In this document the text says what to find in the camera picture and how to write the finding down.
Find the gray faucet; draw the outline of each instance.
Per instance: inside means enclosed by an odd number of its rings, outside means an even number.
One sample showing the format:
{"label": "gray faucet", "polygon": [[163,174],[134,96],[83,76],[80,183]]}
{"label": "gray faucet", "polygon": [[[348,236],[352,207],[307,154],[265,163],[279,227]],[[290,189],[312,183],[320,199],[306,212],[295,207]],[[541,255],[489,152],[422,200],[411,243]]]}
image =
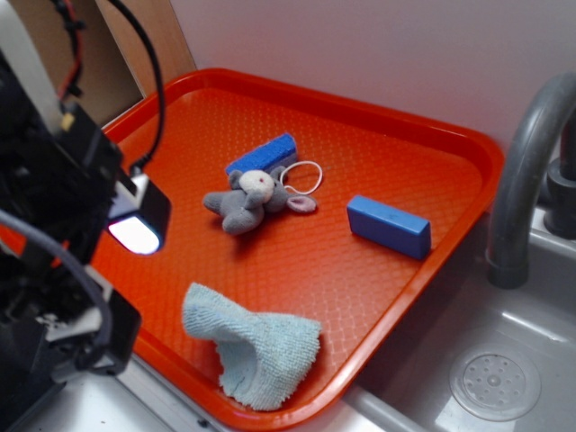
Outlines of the gray faucet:
{"label": "gray faucet", "polygon": [[546,167],[552,209],[545,226],[576,239],[576,73],[552,78],[536,94],[512,140],[490,218],[488,279],[517,288],[528,278],[528,237]]}

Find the gray stuffed mouse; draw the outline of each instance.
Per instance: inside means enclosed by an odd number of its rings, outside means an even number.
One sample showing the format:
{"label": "gray stuffed mouse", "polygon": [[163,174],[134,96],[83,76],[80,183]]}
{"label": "gray stuffed mouse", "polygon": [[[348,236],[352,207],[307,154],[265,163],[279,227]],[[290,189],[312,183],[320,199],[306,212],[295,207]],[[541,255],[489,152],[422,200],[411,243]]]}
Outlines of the gray stuffed mouse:
{"label": "gray stuffed mouse", "polygon": [[265,213],[279,212],[286,206],[299,213],[314,212],[313,198],[286,191],[280,182],[284,170],[279,166],[270,174],[261,170],[232,171],[228,178],[232,190],[207,193],[203,204],[224,218],[222,228],[233,236],[253,230]]}

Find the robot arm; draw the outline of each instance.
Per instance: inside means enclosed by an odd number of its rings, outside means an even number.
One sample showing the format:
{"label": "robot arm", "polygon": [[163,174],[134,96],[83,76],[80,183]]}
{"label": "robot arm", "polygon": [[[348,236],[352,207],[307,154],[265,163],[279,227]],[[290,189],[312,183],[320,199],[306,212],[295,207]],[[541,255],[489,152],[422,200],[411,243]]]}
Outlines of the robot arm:
{"label": "robot arm", "polygon": [[57,98],[0,0],[0,237],[23,239],[0,248],[2,430],[75,374],[116,375],[130,359],[140,315],[89,264],[118,206],[154,195],[167,223],[170,204],[148,181],[132,182],[121,162],[82,108]]}

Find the orange tray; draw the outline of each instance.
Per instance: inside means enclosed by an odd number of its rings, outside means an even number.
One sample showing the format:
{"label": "orange tray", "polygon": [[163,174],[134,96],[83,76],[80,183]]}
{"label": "orange tray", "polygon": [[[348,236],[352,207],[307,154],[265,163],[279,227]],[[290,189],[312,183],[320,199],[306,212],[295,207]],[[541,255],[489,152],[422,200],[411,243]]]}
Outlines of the orange tray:
{"label": "orange tray", "polygon": [[[136,256],[104,235],[94,267],[142,314],[136,353],[212,416],[245,430],[293,427],[338,399],[422,293],[490,204],[503,157],[471,130],[227,70],[183,76],[166,86],[166,99],[165,137],[147,171],[173,204],[166,246]],[[106,133],[131,162],[156,127],[152,96]],[[299,160],[324,168],[319,210],[285,210],[229,236],[203,196],[229,190],[228,163],[285,132]],[[314,182],[298,169],[291,183]],[[347,203],[356,194],[428,219],[430,255],[418,261],[353,235]],[[317,360],[280,410],[254,411],[224,395],[215,345],[183,329],[191,282],[250,311],[322,323]]]}

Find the blue sponge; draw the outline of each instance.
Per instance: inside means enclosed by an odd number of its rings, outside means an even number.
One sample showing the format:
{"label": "blue sponge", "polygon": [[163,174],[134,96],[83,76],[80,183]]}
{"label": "blue sponge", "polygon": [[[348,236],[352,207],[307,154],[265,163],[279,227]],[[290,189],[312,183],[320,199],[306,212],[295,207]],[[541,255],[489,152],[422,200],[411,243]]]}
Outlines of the blue sponge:
{"label": "blue sponge", "polygon": [[288,167],[296,159],[296,142],[290,134],[285,133],[232,162],[226,167],[226,174],[229,176],[235,169],[243,173],[251,169],[270,173],[276,167]]}
{"label": "blue sponge", "polygon": [[430,251],[428,220],[360,195],[348,203],[347,211],[350,229],[359,236],[417,259]]}

